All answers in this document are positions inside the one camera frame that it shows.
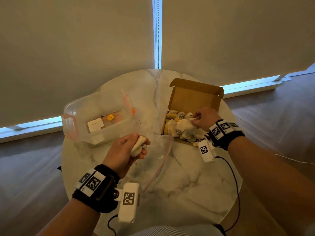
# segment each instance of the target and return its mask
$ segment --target person's left hand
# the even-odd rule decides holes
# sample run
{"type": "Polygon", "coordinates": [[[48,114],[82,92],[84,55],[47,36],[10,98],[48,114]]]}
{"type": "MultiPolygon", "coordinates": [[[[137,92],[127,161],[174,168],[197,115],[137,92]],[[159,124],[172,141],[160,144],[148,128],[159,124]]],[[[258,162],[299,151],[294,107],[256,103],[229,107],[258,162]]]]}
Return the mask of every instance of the person's left hand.
{"type": "MultiPolygon", "coordinates": [[[[148,153],[146,149],[142,149],[142,152],[137,157],[130,156],[131,149],[137,142],[138,137],[139,135],[135,131],[115,140],[102,162],[102,164],[115,171],[120,179],[126,176],[128,170],[137,159],[144,159],[144,156],[148,153]]],[[[146,139],[145,144],[151,144],[149,139],[146,139]]]]}

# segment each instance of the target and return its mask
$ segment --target marble tabletop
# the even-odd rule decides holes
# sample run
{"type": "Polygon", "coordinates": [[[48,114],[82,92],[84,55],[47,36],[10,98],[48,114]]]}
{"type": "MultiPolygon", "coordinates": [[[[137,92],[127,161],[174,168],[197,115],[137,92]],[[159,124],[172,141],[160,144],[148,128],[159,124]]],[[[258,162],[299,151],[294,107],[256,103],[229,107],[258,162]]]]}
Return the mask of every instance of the marble tabletop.
{"type": "MultiPolygon", "coordinates": [[[[140,134],[147,136],[152,145],[148,155],[132,166],[127,176],[120,182],[138,182],[142,189],[152,178],[160,163],[163,141],[160,132],[175,78],[198,81],[193,77],[175,71],[149,69],[134,71],[116,77],[103,84],[98,91],[123,89],[134,103],[135,126],[140,134]]],[[[219,114],[223,119],[235,121],[232,111],[221,100],[219,114]]],[[[91,148],[84,142],[73,143],[65,138],[62,151],[62,175],[69,199],[74,192],[74,184],[90,168],[100,164],[111,143],[91,148]]],[[[220,156],[232,166],[238,187],[242,178],[238,174],[228,153],[222,149],[220,156]]],[[[135,222],[122,224],[111,221],[111,226],[120,235],[129,235],[139,230],[156,226],[184,226],[201,223],[220,223],[237,199],[235,181],[229,166],[222,159],[205,163],[197,147],[174,142],[158,179],[140,197],[135,222]]],[[[95,228],[99,236],[112,234],[107,228],[110,217],[118,213],[118,208],[110,214],[101,214],[95,228]]]]}

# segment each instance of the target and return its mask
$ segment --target beige window shade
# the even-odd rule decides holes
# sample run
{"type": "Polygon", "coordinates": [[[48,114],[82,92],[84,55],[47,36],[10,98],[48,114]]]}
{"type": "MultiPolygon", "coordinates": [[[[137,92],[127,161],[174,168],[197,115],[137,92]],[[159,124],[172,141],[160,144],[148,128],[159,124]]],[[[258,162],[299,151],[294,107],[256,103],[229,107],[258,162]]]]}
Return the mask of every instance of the beige window shade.
{"type": "Polygon", "coordinates": [[[314,62],[315,0],[163,0],[163,69],[222,86],[314,62]]]}
{"type": "Polygon", "coordinates": [[[154,68],[152,0],[0,0],[0,127],[154,68]]]}

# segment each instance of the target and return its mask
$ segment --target cardboard box lid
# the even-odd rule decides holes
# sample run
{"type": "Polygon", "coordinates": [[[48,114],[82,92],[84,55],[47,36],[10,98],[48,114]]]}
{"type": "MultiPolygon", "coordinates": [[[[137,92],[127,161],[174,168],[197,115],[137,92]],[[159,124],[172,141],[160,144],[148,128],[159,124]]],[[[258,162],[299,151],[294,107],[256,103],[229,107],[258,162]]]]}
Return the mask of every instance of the cardboard box lid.
{"type": "Polygon", "coordinates": [[[198,109],[208,106],[219,110],[224,95],[222,87],[204,84],[186,79],[176,78],[170,83],[174,86],[168,109],[194,113],[198,109]]]}

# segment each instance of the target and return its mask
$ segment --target gray wood floor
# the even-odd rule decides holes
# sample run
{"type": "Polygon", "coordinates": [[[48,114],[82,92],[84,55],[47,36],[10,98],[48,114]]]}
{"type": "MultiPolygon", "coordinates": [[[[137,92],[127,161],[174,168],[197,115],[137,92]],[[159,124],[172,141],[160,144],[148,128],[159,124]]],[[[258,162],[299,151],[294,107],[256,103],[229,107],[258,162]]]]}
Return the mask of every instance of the gray wood floor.
{"type": "MultiPolygon", "coordinates": [[[[226,99],[246,135],[287,157],[315,163],[315,75],[293,77],[275,91],[226,99]]],[[[67,203],[63,133],[0,144],[0,235],[35,235],[67,203]]],[[[315,166],[286,160],[315,181],[315,166]]],[[[241,217],[228,235],[286,235],[256,196],[241,189],[241,217]]],[[[233,223],[237,206],[223,221],[233,223]]]]}

